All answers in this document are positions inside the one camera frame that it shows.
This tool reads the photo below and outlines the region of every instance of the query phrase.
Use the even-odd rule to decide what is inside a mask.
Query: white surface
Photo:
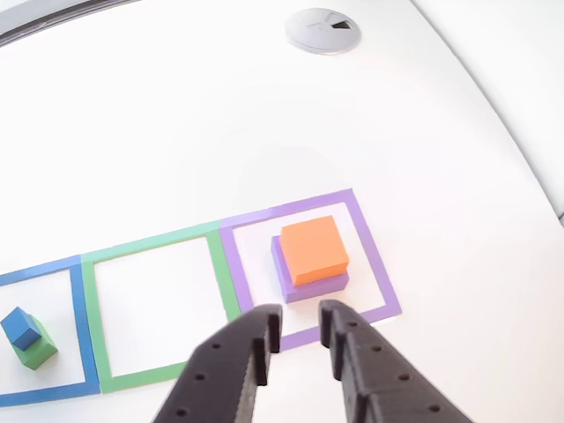
[[[353,187],[404,309],[382,333],[477,422],[563,421],[564,231],[427,22],[405,0],[221,6],[144,0],[0,49],[0,271]],[[312,6],[354,19],[359,47],[287,45]],[[328,357],[280,356],[255,422],[342,422]],[[149,422],[166,392],[0,419]]]
[[[271,253],[272,237],[280,235],[283,226],[332,215],[337,224],[341,239],[350,257],[347,268],[349,283],[344,291],[328,293],[285,304],[282,300],[280,283]],[[357,311],[367,311],[384,305],[384,300],[360,238],[345,203],[319,207],[282,218],[270,219],[253,225],[241,226],[234,230],[235,241],[241,255],[241,262],[249,282],[249,289],[255,304],[282,304],[284,324],[282,335],[319,325],[318,304],[323,299],[344,301]]]
[[[414,2],[486,90],[564,214],[564,3]]]
[[[113,376],[183,362],[227,323],[205,237],[94,270]]]
[[[0,320],[15,307],[21,307],[45,326],[59,352],[33,371],[21,364],[2,330],[0,395],[84,382],[69,272],[59,271],[0,286]]]

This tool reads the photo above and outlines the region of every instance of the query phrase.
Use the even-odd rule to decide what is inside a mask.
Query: purple square outline
[[[305,212],[307,210],[338,203],[345,203],[346,208],[349,211],[356,232],[359,235],[360,243],[362,244],[362,248],[364,248],[364,252],[367,255],[368,262],[370,263],[370,267],[372,268],[372,272],[374,273],[376,282],[384,299],[383,306],[372,308],[360,314],[370,323],[374,323],[402,313],[396,293],[391,285],[390,278],[388,277],[388,272],[386,272],[386,268],[384,267],[382,258],[380,257],[380,253],[378,252],[378,248],[374,242],[374,238],[372,238],[368,224],[362,215],[359,202],[354,196],[353,189],[344,189],[342,191],[311,197],[305,200],[277,205],[270,209],[253,211],[251,213],[233,216],[232,218],[223,219],[221,221],[219,234],[223,242],[227,263],[229,264],[229,270],[231,271],[231,278],[234,282],[235,293],[237,294],[237,300],[239,301],[239,307],[241,307],[242,313],[251,310],[255,305],[253,304],[250,294],[249,282],[245,276],[245,270],[243,270],[243,264],[241,256],[239,255],[239,250],[237,249],[233,230],[239,226],[252,225],[268,219],[280,218],[290,214]],[[291,333],[290,335],[284,335],[282,337],[280,349],[282,351],[289,350],[291,348],[311,344],[316,341],[319,341],[318,326],[300,330],[298,332]]]

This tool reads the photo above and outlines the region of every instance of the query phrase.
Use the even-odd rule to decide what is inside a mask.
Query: blue cube
[[[14,308],[1,324],[11,344],[22,351],[41,338],[41,331],[32,317],[19,307]]]

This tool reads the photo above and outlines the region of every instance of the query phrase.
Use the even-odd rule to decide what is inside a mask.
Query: green square outline
[[[129,254],[146,251],[147,249],[156,249],[176,242],[205,236],[208,242],[208,249],[210,250],[211,261],[213,263],[213,269],[218,282],[221,300],[226,311],[227,320],[231,322],[241,314],[241,308],[239,307],[239,301],[237,301],[231,271],[229,270],[226,254],[219,236],[220,223],[220,221],[204,223],[202,225],[152,236],[139,241],[127,242],[108,249],[101,249],[81,255],[80,262],[85,289],[86,314],[90,325],[94,358],[98,369],[100,390],[102,393],[106,394],[117,390],[127,390],[174,379],[180,376],[186,366],[186,361],[128,375],[112,376],[100,312],[98,291],[96,289],[94,265],[98,262],[111,260],[120,256],[127,256]]]

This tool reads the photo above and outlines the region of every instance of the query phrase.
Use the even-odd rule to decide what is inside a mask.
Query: green cube
[[[49,357],[57,352],[57,349],[55,344],[53,343],[53,339],[51,339],[51,337],[48,335],[41,322],[38,321],[35,317],[31,317],[40,330],[41,338],[28,346],[25,351],[20,350],[14,345],[12,345],[11,347],[18,355],[21,364],[31,368],[32,370],[37,370],[37,368],[41,364],[43,364]]]

